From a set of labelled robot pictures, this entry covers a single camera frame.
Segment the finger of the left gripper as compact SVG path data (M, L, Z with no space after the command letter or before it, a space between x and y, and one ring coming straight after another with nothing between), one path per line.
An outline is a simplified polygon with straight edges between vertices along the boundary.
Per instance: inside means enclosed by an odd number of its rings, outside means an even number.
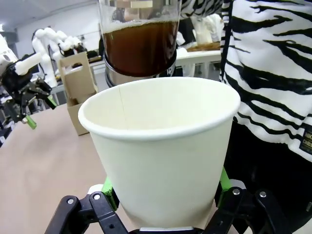
M52 88L45 81L36 81L36 93L51 109L55 109L57 104L51 96Z
M27 124L32 130L36 129L37 123L30 117L27 112L27 107L15 107L14 108L14 122L22 122L23 124Z

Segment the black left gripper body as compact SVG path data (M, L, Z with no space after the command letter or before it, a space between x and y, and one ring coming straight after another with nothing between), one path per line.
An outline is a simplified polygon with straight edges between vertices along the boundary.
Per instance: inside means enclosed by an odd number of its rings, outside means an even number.
M13 63L9 64L1 75L1 84L11 97L4 106L13 121L15 107L28 107L35 99L39 99L36 93L36 81L44 81L44 79L37 78L31 81L32 76L29 71L25 75L18 75Z

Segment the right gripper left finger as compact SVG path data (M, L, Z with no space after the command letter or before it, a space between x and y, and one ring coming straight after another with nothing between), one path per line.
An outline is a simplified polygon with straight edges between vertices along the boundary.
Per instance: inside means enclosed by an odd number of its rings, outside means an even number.
M119 199L110 179L90 187L83 199L64 196L45 231L46 234L83 234L92 223L98 223L105 234L127 234L116 210Z

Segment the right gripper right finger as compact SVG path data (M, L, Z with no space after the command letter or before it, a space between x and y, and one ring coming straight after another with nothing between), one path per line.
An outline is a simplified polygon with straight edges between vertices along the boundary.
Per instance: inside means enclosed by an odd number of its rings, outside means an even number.
M254 234L290 234L287 220L273 194L259 190L251 194L246 189L232 187L222 169L218 189L217 210L206 226L207 234L227 234L233 224L250 227Z

